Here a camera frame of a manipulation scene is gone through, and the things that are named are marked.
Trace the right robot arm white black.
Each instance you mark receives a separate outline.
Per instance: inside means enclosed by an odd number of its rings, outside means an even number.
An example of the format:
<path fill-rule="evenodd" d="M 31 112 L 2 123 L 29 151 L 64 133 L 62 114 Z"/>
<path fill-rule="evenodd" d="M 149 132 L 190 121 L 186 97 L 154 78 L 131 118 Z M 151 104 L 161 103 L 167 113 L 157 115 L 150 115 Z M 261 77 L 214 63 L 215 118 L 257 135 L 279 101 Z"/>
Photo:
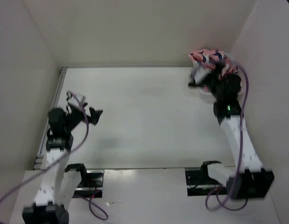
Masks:
<path fill-rule="evenodd" d="M 266 170 L 259 159 L 246 129 L 244 107 L 239 104 L 241 78 L 215 71 L 207 73 L 200 84 L 215 97 L 213 112 L 232 150 L 236 170 L 232 172 L 220 161 L 205 161 L 200 178 L 204 183 L 220 183 L 234 200 L 264 198 L 274 181 L 272 170 Z"/>

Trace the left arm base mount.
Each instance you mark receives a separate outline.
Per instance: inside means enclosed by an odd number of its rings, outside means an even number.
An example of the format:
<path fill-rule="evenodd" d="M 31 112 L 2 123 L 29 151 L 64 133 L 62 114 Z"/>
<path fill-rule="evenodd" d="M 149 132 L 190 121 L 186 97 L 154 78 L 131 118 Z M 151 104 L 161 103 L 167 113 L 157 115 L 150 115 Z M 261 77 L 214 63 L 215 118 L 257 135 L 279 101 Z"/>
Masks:
<path fill-rule="evenodd" d="M 78 185 L 73 198 L 102 198 L 103 177 L 103 170 L 87 170 L 86 180 Z"/>

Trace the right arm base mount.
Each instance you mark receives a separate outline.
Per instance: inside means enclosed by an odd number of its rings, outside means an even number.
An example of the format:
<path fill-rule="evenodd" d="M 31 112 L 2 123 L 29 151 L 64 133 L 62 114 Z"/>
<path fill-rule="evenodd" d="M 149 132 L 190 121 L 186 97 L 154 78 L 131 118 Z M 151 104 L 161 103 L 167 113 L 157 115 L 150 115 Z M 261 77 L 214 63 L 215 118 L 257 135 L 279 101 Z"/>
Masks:
<path fill-rule="evenodd" d="M 205 176 L 200 168 L 185 168 L 187 196 L 207 196 L 209 192 L 220 184 Z"/>

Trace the pink shark print shorts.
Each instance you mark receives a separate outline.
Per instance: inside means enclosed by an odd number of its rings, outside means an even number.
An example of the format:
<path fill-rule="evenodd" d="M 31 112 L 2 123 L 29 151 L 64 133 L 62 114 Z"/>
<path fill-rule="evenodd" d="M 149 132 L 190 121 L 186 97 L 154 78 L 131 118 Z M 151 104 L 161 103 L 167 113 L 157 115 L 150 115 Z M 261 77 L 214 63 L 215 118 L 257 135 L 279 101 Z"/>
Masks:
<path fill-rule="evenodd" d="M 238 74 L 238 67 L 233 64 L 228 53 L 222 50 L 201 49 L 191 51 L 188 54 L 194 66 L 203 66 L 211 71 L 222 71 L 220 80 L 228 74 Z"/>

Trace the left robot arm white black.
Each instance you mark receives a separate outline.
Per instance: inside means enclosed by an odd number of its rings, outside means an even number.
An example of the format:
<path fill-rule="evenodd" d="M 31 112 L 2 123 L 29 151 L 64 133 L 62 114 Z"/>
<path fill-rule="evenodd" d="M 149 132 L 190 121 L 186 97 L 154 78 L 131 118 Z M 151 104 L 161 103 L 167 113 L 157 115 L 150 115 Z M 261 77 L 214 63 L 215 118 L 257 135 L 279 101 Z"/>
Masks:
<path fill-rule="evenodd" d="M 46 169 L 32 205 L 22 211 L 26 224 L 69 223 L 68 207 L 75 189 L 88 182 L 84 164 L 68 163 L 70 153 L 74 151 L 71 132 L 81 122 L 96 125 L 103 111 L 91 107 L 90 115 L 86 115 L 74 106 L 70 108 L 70 113 L 62 108 L 48 112 Z"/>

